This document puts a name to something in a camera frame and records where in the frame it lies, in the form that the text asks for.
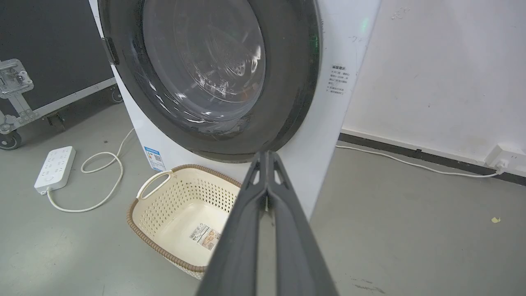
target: power cord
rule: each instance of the power cord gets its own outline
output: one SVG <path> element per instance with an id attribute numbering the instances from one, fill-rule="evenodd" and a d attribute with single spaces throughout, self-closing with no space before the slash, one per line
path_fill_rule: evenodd
<path id="1" fill-rule="evenodd" d="M 434 169 L 432 169 L 430 167 L 427 167 L 427 166 L 424 166 L 424 165 L 410 163 L 410 162 L 398 159 L 398 158 L 396 158 L 394 156 L 391 156 L 389 154 L 385 154 L 385 153 L 381 153 L 381 152 L 369 151 L 369 150 L 364 150 L 364 149 L 360 149 L 360 148 L 348 147 L 348 146 L 340 146 L 340 145 L 336 145 L 336 148 L 351 149 L 351 150 L 361 151 L 361 152 L 365 152 L 365 153 L 385 156 L 385 157 L 388 157 L 390 159 L 399 161 L 401 163 L 409 164 L 411 166 L 420 167 L 422 169 L 425 169 L 425 170 L 428 170 L 428 171 L 431 171 L 431 172 L 435 172 L 435 173 L 439 173 L 439 174 L 443 174 L 443 175 L 464 176 L 464 177 L 471 177 L 471 178 L 489 178 L 489 177 L 494 177 L 494 176 L 497 176 L 497 175 L 500 175 L 500 174 L 504 173 L 504 170 L 507 167 L 505 162 L 499 162 L 497 164 L 497 167 L 499 168 L 497 170 L 497 172 L 495 172 L 494 174 L 490 174 L 490 175 L 470 175 L 470 174 L 463 174 L 463 173 L 450 173 L 450 172 L 437 171 L 437 170 L 434 170 Z"/>
<path id="2" fill-rule="evenodd" d="M 126 135 L 126 137 L 124 137 L 124 140 L 120 143 L 120 147 L 119 147 L 119 150 L 117 151 L 117 154 L 113 154 L 112 152 L 99 152 L 97 154 L 94 154 L 92 155 L 90 158 L 86 159 L 86 161 L 80 166 L 80 170 L 85 173 L 85 174 L 91 174 L 91 173 L 95 173 L 95 172 L 98 172 L 100 170 L 103 170 L 105 168 L 107 168 L 108 166 L 110 166 L 112 163 L 114 163 L 115 161 L 117 161 L 119 163 L 119 166 L 120 166 L 120 175 L 119 175 L 119 178 L 117 179 L 117 182 L 115 182 L 115 185 L 113 186 L 112 190 L 108 193 L 108 195 L 99 203 L 97 203 L 96 205 L 90 207 L 90 208 L 87 208 L 87 209 L 83 209 L 83 210 L 68 210 L 68 209 L 64 209 L 64 208 L 61 208 L 60 206 L 58 206 L 54 201 L 53 199 L 51 198 L 51 190 L 50 189 L 47 189 L 47 198 L 49 199 L 49 202 L 57 209 L 57 210 L 60 210 L 60 211 L 63 211 L 63 212 L 68 212 L 68 213 L 83 213 L 83 212 L 87 212 L 87 211 L 91 211 L 95 208 L 98 208 L 99 206 L 101 206 L 103 203 L 105 203 L 109 197 L 113 194 L 113 192 L 115 191 L 115 188 L 117 188 L 117 185 L 120 183 L 121 179 L 123 178 L 123 175 L 124 175 L 124 167 L 123 167 L 123 163 L 120 161 L 119 159 L 119 154 L 120 154 L 120 151 L 122 150 L 123 148 L 123 145 L 124 145 L 124 142 L 126 141 L 126 139 L 130 136 L 130 134 L 135 130 L 135 128 L 133 128 L 131 131 L 129 131 L 129 133 Z M 103 165 L 101 167 L 99 167 L 98 169 L 94 169 L 94 170 L 91 170 L 91 171 L 86 171 L 84 169 L 84 166 L 89 162 L 91 161 L 93 158 L 99 156 L 99 155 L 103 155 L 103 154 L 109 154 L 111 156 L 113 156 L 113 160 L 108 162 L 106 165 Z"/>

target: white wall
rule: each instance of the white wall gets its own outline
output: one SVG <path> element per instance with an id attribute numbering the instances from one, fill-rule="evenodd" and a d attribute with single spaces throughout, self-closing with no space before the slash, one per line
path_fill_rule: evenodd
<path id="1" fill-rule="evenodd" d="M 342 132 L 478 165 L 497 143 L 526 151 L 524 12 L 383 0 Z"/>

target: door glass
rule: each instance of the door glass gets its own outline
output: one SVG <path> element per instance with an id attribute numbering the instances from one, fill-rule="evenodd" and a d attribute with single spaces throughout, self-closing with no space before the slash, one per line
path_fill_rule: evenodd
<path id="1" fill-rule="evenodd" d="M 163 108 L 197 121 L 240 118 L 265 78 L 265 47 L 246 0 L 146 0 L 146 51 L 173 97 Z"/>

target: plastic laundry basket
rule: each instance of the plastic laundry basket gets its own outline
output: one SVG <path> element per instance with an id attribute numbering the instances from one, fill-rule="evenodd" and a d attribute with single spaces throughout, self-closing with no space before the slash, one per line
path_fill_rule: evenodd
<path id="1" fill-rule="evenodd" d="M 142 197 L 157 178 L 168 178 Z M 201 279 L 241 184 L 199 165 L 152 176 L 128 210 L 128 224 L 168 261 Z"/>

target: floor stain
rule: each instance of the floor stain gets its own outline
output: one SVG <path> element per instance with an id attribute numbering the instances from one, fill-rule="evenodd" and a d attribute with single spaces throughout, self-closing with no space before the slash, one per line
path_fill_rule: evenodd
<path id="1" fill-rule="evenodd" d="M 385 294 L 385 292 L 382 289 L 378 288 L 378 287 L 370 288 L 370 287 L 364 287 L 362 285 L 357 285 L 357 284 L 353 284 L 353 285 L 356 288 L 364 289 L 364 290 L 371 291 L 371 292 L 375 292 L 376 291 L 376 292 L 380 292 L 382 294 Z"/>
<path id="2" fill-rule="evenodd" d="M 359 280 L 359 279 L 353 279 L 353 278 L 351 278 L 351 279 L 352 279 L 353 281 L 360 281 L 360 282 L 366 282 L 366 283 L 368 283 L 368 284 L 372 284 L 371 281 L 364 280 L 364 279 L 361 279 L 361 280 Z"/>

